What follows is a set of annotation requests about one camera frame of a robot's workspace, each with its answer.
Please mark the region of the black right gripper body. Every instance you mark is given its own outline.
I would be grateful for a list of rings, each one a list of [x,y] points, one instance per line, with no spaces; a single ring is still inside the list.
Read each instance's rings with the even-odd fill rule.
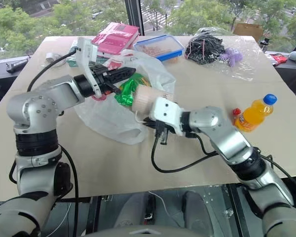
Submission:
[[[162,121],[157,120],[155,122],[154,145],[157,145],[159,138],[161,139],[161,145],[167,145],[169,132],[175,134],[174,128]]]

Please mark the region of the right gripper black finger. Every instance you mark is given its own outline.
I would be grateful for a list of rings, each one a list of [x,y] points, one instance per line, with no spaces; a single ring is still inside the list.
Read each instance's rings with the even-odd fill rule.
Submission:
[[[143,120],[143,125],[149,128],[155,129],[156,128],[156,121],[151,120],[150,118],[145,118]]]

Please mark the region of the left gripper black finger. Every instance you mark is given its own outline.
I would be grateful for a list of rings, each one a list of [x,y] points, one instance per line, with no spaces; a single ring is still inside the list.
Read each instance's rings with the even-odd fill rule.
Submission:
[[[129,78],[135,73],[135,68],[122,67],[108,71],[108,77],[110,78]]]
[[[124,81],[130,78],[134,73],[117,73],[117,74],[108,74],[107,85],[114,86],[120,81]]]

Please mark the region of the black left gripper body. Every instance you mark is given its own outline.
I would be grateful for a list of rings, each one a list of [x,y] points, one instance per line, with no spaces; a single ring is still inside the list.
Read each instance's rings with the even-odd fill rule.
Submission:
[[[96,79],[102,94],[121,93],[121,90],[115,86],[121,79],[121,72],[119,70],[109,70],[107,67],[100,64],[92,65],[89,69]]]

